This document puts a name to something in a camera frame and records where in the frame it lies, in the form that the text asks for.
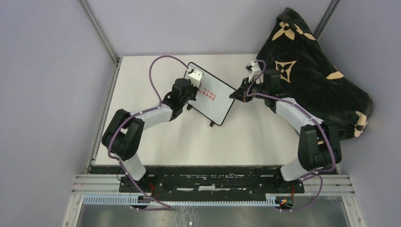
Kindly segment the small black-framed whiteboard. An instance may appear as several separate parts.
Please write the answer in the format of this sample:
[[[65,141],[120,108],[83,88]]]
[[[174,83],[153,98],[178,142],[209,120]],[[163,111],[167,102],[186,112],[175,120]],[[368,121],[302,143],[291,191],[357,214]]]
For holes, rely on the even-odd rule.
[[[194,62],[189,62],[188,66],[201,71],[203,75],[196,100],[188,102],[187,110],[193,109],[201,113],[210,121],[211,127],[221,126],[234,103],[234,99],[229,96],[235,91],[235,88]]]

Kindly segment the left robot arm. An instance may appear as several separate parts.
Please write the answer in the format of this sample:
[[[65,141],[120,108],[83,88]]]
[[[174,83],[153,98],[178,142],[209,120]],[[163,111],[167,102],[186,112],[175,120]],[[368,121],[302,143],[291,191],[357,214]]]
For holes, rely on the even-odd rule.
[[[172,90],[157,106],[138,113],[119,109],[114,114],[101,142],[107,148],[108,156],[117,160],[131,178],[131,187],[135,191],[144,192],[149,185],[144,176],[146,169],[137,154],[144,130],[176,119],[189,101],[196,100],[200,84],[198,79],[176,79]]]

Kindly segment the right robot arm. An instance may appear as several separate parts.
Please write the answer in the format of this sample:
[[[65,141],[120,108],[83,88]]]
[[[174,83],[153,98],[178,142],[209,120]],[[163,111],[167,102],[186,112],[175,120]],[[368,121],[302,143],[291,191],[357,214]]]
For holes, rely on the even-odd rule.
[[[257,83],[257,79],[259,77],[254,73],[244,78],[229,97],[243,103],[254,98],[264,100],[267,107],[283,117],[299,134],[297,157],[279,168],[273,180],[275,190],[284,193],[292,187],[293,180],[302,181],[318,173],[333,171],[342,159],[337,125],[314,117],[286,95],[277,70],[263,73],[261,83]]]

